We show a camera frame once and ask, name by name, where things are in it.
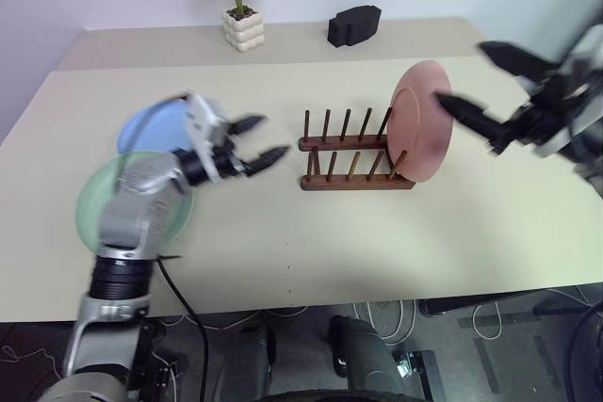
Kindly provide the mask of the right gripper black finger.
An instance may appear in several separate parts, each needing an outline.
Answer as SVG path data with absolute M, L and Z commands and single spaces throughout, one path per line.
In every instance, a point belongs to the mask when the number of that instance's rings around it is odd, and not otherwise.
M 507 41 L 487 40 L 480 42 L 478 47 L 504 72 L 530 81 L 546 80 L 559 68 L 558 63 L 547 61 Z
M 451 117 L 473 132 L 486 138 L 491 146 L 508 145 L 508 128 L 486 114 L 479 105 L 443 92 L 435 92 L 435 99 Z

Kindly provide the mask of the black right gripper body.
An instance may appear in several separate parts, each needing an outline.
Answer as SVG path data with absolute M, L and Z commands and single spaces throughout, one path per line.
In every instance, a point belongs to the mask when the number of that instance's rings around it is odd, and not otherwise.
M 491 146 L 502 153 L 514 141 L 533 144 L 544 155 L 590 153 L 590 74 L 562 68 L 533 84 L 529 101 L 503 124 L 508 145 Z

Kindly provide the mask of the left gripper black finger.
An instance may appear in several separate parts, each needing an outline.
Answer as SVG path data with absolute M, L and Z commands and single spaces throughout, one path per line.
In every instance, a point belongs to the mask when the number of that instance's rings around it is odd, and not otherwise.
M 270 148 L 258 154 L 251 161 L 244 163 L 244 174 L 247 177 L 252 177 L 257 173 L 272 167 L 280 159 L 285 157 L 289 150 L 289 145 L 282 145 Z
M 231 123 L 231 134 L 242 135 L 251 131 L 254 127 L 264 121 L 267 117 L 264 115 L 249 115 Z

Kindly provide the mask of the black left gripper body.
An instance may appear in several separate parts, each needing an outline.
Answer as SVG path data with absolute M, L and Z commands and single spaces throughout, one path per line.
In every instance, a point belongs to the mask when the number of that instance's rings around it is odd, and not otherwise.
M 222 179 L 236 176 L 244 168 L 236 156 L 234 138 L 238 136 L 231 134 L 231 122 L 222 122 L 212 131 L 212 163 Z

